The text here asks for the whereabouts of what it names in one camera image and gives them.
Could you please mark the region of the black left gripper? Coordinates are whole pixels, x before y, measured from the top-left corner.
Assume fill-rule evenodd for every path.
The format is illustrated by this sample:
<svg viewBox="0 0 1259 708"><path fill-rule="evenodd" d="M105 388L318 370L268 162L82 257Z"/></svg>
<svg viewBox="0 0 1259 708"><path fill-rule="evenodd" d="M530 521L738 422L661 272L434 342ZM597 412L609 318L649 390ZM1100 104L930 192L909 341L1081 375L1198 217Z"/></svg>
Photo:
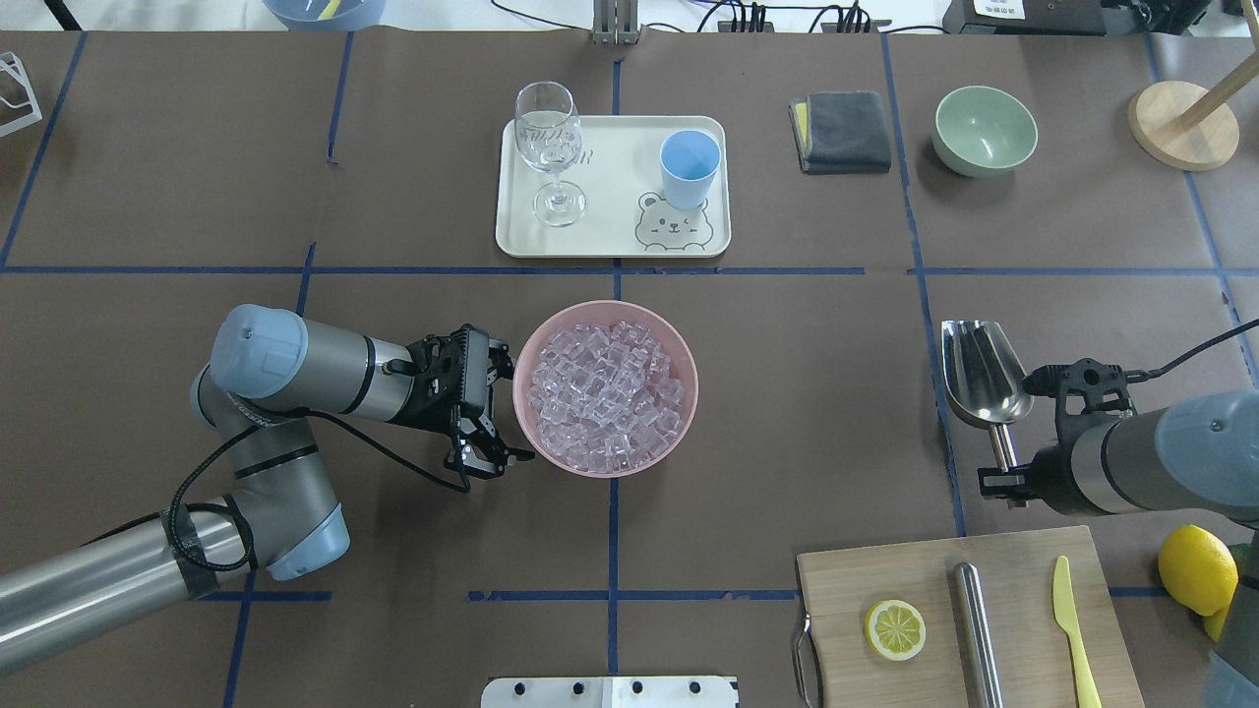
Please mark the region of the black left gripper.
<svg viewBox="0 0 1259 708"><path fill-rule="evenodd" d="M492 384L515 378L506 341L463 325L405 345L409 360L384 364L387 375L410 380L405 401L388 422L452 440L444 469L460 479L499 479L512 464L536 457L534 448L504 443L492 422Z"/></svg>

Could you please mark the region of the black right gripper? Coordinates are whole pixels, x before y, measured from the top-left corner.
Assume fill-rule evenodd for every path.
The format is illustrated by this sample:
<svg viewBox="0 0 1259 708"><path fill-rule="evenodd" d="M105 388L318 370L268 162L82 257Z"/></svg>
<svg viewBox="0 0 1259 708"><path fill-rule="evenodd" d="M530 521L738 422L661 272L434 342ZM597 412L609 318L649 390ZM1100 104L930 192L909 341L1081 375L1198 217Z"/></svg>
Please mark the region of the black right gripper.
<svg viewBox="0 0 1259 708"><path fill-rule="evenodd" d="M1029 501L1128 503L1105 471L1105 438L1132 411L1123 368L1080 359L1040 367L1021 382L1032 397L1053 399L1056 443L1039 448L1021 469L980 469L980 495L1024 509Z"/></svg>

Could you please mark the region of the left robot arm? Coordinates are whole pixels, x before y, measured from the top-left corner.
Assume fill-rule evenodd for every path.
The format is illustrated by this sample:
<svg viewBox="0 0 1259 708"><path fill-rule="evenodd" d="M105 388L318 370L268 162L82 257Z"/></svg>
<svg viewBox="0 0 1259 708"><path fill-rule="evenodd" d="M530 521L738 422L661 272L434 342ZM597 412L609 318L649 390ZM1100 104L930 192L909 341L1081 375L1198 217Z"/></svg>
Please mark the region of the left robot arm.
<svg viewBox="0 0 1259 708"><path fill-rule="evenodd" d="M530 448L504 443L492 385L512 377L506 341L465 325L408 345L243 304L217 333L193 382L193 409L232 461L233 493L188 503L186 479L162 511L53 561L3 577L3 673L89 641L178 602L203 598L249 569L291 581L349 548L310 420L381 421L449 440L441 488L468 493Z"/></svg>

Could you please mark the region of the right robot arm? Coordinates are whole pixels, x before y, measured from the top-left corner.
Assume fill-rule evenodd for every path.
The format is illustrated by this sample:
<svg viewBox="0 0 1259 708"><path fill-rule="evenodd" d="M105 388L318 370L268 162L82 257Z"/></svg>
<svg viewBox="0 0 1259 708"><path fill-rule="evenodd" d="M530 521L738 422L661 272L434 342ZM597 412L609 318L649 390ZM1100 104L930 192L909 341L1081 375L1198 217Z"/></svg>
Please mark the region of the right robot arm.
<svg viewBox="0 0 1259 708"><path fill-rule="evenodd" d="M1025 394L1056 404L1056 443L1007 469L981 469L985 498L1046 501L1066 515L1206 509L1258 519L1256 391L1224 391L1133 414L1137 375L1092 359L1019 380L1001 367L967 373L990 402Z"/></svg>

